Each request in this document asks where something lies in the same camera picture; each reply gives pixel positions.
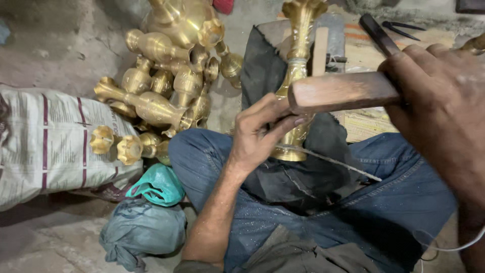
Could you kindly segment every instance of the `finger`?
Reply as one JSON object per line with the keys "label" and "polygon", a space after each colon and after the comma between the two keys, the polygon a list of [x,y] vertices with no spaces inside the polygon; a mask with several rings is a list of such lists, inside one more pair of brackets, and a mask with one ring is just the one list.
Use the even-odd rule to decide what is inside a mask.
{"label": "finger", "polygon": [[305,116],[290,116],[282,119],[274,125],[273,128],[264,136],[263,142],[267,145],[274,146],[284,135],[291,131],[299,124],[308,122],[309,118]]}
{"label": "finger", "polygon": [[403,52],[418,64],[418,66],[429,76],[432,77],[441,73],[441,65],[439,64],[438,59],[424,48],[418,45],[410,45],[403,49]]}
{"label": "finger", "polygon": [[426,51],[437,59],[443,61],[446,65],[449,65],[451,68],[461,67],[464,65],[463,59],[442,44],[431,45],[426,49]]}
{"label": "finger", "polygon": [[244,115],[254,114],[254,113],[258,112],[259,110],[261,110],[262,108],[264,108],[265,106],[267,106],[268,104],[276,102],[277,100],[278,100],[278,98],[276,97],[276,95],[274,93],[268,93],[268,94],[264,95],[264,97],[262,97],[255,104],[253,104],[251,107],[247,108],[246,110],[242,111],[241,113],[243,113]]}
{"label": "finger", "polygon": [[258,112],[248,116],[254,125],[254,130],[269,122],[276,122],[279,118],[290,114],[288,100],[278,100],[265,105]]}
{"label": "finger", "polygon": [[409,113],[400,105],[388,105],[384,107],[399,132],[407,132],[411,129]]}
{"label": "finger", "polygon": [[424,88],[430,83],[430,76],[406,53],[392,55],[380,69],[397,83],[406,102],[429,103],[434,97],[429,88]]}

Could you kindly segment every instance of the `knee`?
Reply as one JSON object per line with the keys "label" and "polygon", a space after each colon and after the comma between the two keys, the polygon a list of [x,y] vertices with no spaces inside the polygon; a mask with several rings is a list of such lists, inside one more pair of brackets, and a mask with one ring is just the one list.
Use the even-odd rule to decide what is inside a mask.
{"label": "knee", "polygon": [[197,146],[194,144],[198,142],[202,136],[200,129],[187,129],[177,133],[168,143],[168,156],[170,161],[177,161],[180,156],[193,153]]}

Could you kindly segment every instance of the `blue plastic bag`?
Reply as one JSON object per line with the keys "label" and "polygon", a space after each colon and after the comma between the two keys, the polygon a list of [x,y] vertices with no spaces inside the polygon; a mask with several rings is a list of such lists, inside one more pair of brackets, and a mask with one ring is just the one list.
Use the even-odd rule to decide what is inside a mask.
{"label": "blue plastic bag", "polygon": [[154,204],[173,206],[182,200],[185,191],[172,168],[157,163],[143,174],[142,178],[129,189],[126,196],[135,197],[139,194]]}

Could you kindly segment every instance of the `metal tool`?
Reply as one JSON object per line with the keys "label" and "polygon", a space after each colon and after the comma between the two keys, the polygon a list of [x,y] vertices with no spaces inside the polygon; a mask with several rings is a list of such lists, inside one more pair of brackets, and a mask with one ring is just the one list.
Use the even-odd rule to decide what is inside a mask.
{"label": "metal tool", "polygon": [[379,46],[382,52],[384,52],[386,57],[390,57],[401,51],[396,43],[394,43],[381,26],[374,20],[372,15],[368,13],[364,14],[360,18],[359,23],[372,40]]}
{"label": "metal tool", "polygon": [[388,28],[388,29],[390,29],[392,31],[394,31],[397,34],[401,34],[402,36],[406,36],[406,37],[408,37],[410,39],[413,39],[413,40],[416,40],[416,41],[421,41],[421,40],[418,39],[418,38],[416,38],[416,37],[414,37],[411,34],[407,34],[406,32],[395,28],[394,26],[396,26],[396,27],[402,27],[402,28],[415,29],[415,30],[421,30],[421,31],[426,31],[424,28],[420,28],[420,27],[412,26],[412,25],[408,25],[408,24],[403,24],[403,23],[398,23],[398,22],[384,21],[384,22],[382,22],[382,26],[385,27],[385,28]]}

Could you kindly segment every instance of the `denim leg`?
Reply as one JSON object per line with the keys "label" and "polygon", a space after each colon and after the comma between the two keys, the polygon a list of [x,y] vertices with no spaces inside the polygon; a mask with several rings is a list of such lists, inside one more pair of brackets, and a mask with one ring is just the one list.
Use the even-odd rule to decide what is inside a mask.
{"label": "denim leg", "polygon": [[[231,145],[230,136],[204,129],[185,130],[170,140],[170,162],[197,212],[212,192]],[[240,189],[224,258],[225,272],[245,263],[279,224],[298,235],[304,233],[301,217],[261,204]]]}
{"label": "denim leg", "polygon": [[380,134],[350,148],[364,171],[383,181],[309,217],[308,232],[323,248],[357,243],[383,272],[412,271],[426,249],[412,233],[440,232],[456,209],[452,192],[400,134]]}

